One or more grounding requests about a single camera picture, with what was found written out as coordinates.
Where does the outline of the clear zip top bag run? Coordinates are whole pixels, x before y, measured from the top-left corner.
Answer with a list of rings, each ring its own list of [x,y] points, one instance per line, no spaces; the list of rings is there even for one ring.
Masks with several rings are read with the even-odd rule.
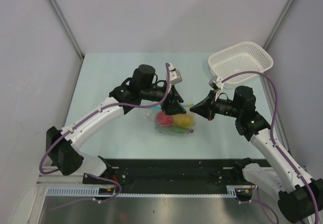
[[[188,103],[188,104],[182,104],[182,106],[185,108],[185,110],[187,111],[187,115],[191,115],[194,117],[194,126],[192,128],[190,128],[190,133],[193,133],[194,132],[194,129],[195,129],[195,125],[196,125],[196,122],[195,122],[195,116],[193,113],[191,113],[189,111],[189,108],[194,106],[193,103]],[[152,107],[152,108],[149,108],[149,109],[146,109],[145,110],[145,113],[146,113],[146,117],[153,123],[153,126],[154,126],[154,129],[156,131],[158,131],[156,128],[159,127],[159,125],[156,123],[155,121],[155,117],[156,117],[156,114],[159,112],[159,111],[162,111],[160,106],[155,106],[155,107]]]

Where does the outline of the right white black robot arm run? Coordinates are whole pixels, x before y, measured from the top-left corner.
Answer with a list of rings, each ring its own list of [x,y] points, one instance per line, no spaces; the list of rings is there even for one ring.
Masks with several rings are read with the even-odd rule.
[[[315,180],[296,162],[273,135],[266,119],[256,111],[255,103],[252,88],[239,86],[232,100],[220,99],[219,93],[212,90],[190,111],[209,121],[216,114],[235,118],[238,133],[261,152],[275,174],[245,158],[234,166],[234,181],[251,182],[262,189],[277,202],[289,222],[297,223],[314,215],[314,222],[318,223],[318,213],[322,210],[322,179]]]

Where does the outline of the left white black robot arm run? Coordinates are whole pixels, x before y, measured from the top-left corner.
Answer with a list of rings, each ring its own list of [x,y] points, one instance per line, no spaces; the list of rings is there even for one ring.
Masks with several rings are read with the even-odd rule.
[[[131,77],[114,88],[108,97],[91,113],[69,126],[46,132],[46,152],[56,166],[56,171],[69,176],[77,171],[93,175],[100,183],[107,183],[112,172],[100,156],[91,156],[80,151],[83,144],[107,123],[125,116],[134,108],[160,106],[165,115],[185,114],[183,99],[175,85],[182,82],[180,71],[166,64],[166,79],[160,80],[155,68],[139,65]]]

